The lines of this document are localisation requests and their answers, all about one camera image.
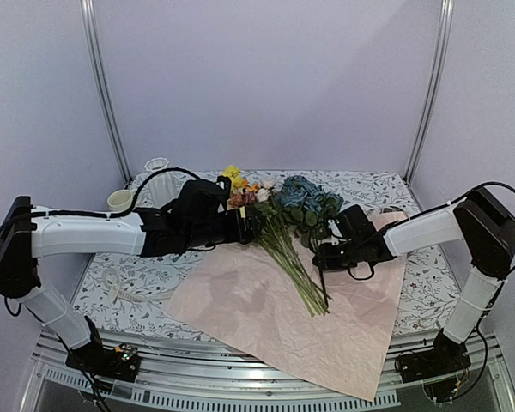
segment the flower bouquet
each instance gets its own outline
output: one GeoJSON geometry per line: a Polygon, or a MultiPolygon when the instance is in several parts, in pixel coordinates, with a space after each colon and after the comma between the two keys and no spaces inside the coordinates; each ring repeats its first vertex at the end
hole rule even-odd
{"type": "Polygon", "coordinates": [[[290,228],[295,227],[307,247],[312,240],[324,239],[328,233],[325,223],[339,211],[342,199],[302,176],[286,178],[279,192],[275,192],[274,179],[251,185],[234,166],[226,168],[223,176],[231,179],[228,207],[255,208],[260,226],[257,242],[288,274],[311,316],[328,313],[324,286],[317,286],[307,273],[292,245],[290,228]]]}

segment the blue hydrangea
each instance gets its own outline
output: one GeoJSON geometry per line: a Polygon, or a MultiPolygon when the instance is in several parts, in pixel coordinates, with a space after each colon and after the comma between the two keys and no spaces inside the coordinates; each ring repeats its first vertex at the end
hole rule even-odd
{"type": "Polygon", "coordinates": [[[322,186],[311,183],[303,176],[291,176],[284,180],[282,190],[276,195],[275,201],[283,208],[298,208],[311,210],[320,215],[329,199],[336,201],[336,208],[342,207],[343,199],[336,193],[325,192],[322,186]]]}

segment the aluminum frame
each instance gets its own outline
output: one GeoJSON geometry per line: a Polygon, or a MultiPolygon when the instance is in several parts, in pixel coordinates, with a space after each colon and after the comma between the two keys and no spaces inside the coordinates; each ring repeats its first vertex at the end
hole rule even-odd
{"type": "MultiPolygon", "coordinates": [[[[256,358],[220,342],[164,340],[107,330],[100,333],[107,347],[127,342],[139,348],[142,365],[136,383],[115,382],[112,391],[112,398],[129,403],[173,410],[171,404],[161,404],[162,400],[167,402],[169,398],[194,402],[198,400],[209,405],[208,410],[213,410],[212,405],[226,400],[232,411],[242,411],[245,406],[249,408],[250,405],[262,405],[265,408],[264,403],[269,407],[278,405],[278,410],[282,410],[282,405],[289,408],[289,405],[298,404],[321,404],[323,410],[340,410],[340,402],[349,404],[354,399],[277,371],[256,358]],[[148,392],[146,397],[138,395],[144,394],[145,391],[148,392]]],[[[379,381],[379,397],[387,397],[391,400],[392,406],[396,406],[398,400],[396,393],[392,396],[393,391],[422,384],[422,381],[404,384],[400,373],[395,370],[394,361],[403,352],[431,348],[435,337],[436,331],[393,337],[379,381]]],[[[500,346],[494,335],[486,335],[486,338],[488,371],[494,380],[498,402],[500,407],[505,408],[502,410],[515,412],[515,394],[500,346]]],[[[473,334],[467,342],[467,347],[472,361],[470,370],[477,370],[482,366],[483,342],[479,336],[473,334]]],[[[87,389],[84,387],[82,375],[66,368],[65,357],[64,347],[58,339],[52,333],[42,332],[33,352],[32,359],[35,363],[21,412],[35,411],[39,389],[43,379],[47,379],[48,376],[56,383],[69,387],[77,386],[76,389],[82,391],[87,389]]],[[[453,375],[446,374],[423,382],[431,383],[453,375]]],[[[376,405],[354,403],[352,406],[353,408],[348,410],[372,410],[376,405]]]]}
{"type": "Polygon", "coordinates": [[[97,33],[97,23],[95,20],[95,10],[93,0],[81,0],[82,19],[84,20],[84,29],[86,31],[86,39],[88,41],[89,57],[94,71],[95,86],[100,97],[101,109],[105,124],[109,133],[114,156],[118,163],[118,169],[125,183],[131,181],[132,174],[128,164],[128,158],[124,151],[124,145],[120,132],[118,131],[117,120],[112,107],[111,94],[109,92],[108,83],[105,76],[105,68],[103,66],[103,57],[101,55],[99,36],[97,33]]]}
{"type": "Polygon", "coordinates": [[[418,131],[416,133],[412,150],[410,151],[406,171],[403,175],[404,181],[409,185],[411,185],[414,180],[416,170],[420,162],[421,152],[427,138],[429,123],[431,122],[431,117],[433,115],[435,100],[437,99],[437,93],[439,91],[440,78],[445,66],[445,57],[450,38],[453,10],[453,0],[443,0],[440,10],[439,34],[437,36],[437,45],[435,46],[433,67],[429,77],[429,84],[427,86],[426,99],[421,110],[420,123],[418,125],[418,131]]]}

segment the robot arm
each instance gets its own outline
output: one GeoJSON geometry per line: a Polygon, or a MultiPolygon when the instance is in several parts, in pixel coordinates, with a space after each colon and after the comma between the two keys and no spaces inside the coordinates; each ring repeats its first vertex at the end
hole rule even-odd
{"type": "Polygon", "coordinates": [[[204,179],[185,183],[179,198],[162,209],[139,208],[124,217],[94,212],[55,213],[18,197],[5,221],[19,219],[0,235],[0,294],[17,299],[69,349],[67,365],[113,379],[134,381],[134,348],[106,349],[92,321],[76,312],[37,273],[38,259],[59,253],[111,252],[140,257],[184,253],[199,246],[248,243],[251,211],[229,210],[229,184],[204,179]]]}
{"type": "Polygon", "coordinates": [[[403,381],[431,378],[470,366],[465,341],[490,310],[510,272],[515,255],[515,217],[486,189],[462,201],[388,225],[378,231],[359,206],[335,217],[344,241],[320,246],[313,262],[322,270],[350,270],[410,251],[463,239],[472,268],[453,314],[439,332],[433,349],[400,358],[403,381]]]}

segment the yellow daffodil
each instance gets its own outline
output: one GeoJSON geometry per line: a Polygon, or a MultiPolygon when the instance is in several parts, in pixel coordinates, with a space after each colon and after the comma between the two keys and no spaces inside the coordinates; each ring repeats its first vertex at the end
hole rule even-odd
{"type": "Polygon", "coordinates": [[[236,178],[237,176],[239,176],[239,173],[240,173],[239,168],[237,168],[236,166],[233,166],[233,165],[229,165],[225,168],[222,175],[226,176],[228,178],[236,178]]]}
{"type": "Polygon", "coordinates": [[[242,179],[242,176],[230,177],[230,179],[232,189],[239,189],[244,184],[244,179],[242,179]]]}

